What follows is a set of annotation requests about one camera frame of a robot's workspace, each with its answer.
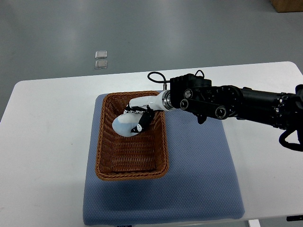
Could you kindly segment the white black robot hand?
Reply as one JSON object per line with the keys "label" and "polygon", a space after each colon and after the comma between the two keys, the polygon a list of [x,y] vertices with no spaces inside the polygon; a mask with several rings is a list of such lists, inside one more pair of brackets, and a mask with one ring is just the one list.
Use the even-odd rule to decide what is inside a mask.
{"label": "white black robot hand", "polygon": [[162,91],[156,96],[141,96],[129,101],[125,114],[134,113],[138,123],[131,129],[132,133],[140,133],[149,127],[154,119],[154,111],[173,111],[170,91]]}

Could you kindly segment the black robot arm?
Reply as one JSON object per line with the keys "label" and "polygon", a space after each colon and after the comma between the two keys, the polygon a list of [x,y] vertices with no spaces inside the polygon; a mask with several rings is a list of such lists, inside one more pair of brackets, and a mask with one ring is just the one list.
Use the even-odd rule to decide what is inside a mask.
{"label": "black robot arm", "polygon": [[132,133],[145,131],[156,111],[181,109],[203,124],[208,117],[225,120],[235,117],[284,130],[279,143],[288,149],[303,150],[303,86],[295,93],[273,93],[238,88],[232,85],[212,86],[204,75],[186,74],[171,78],[169,90],[157,96],[143,96],[129,101],[125,113],[142,114]]}

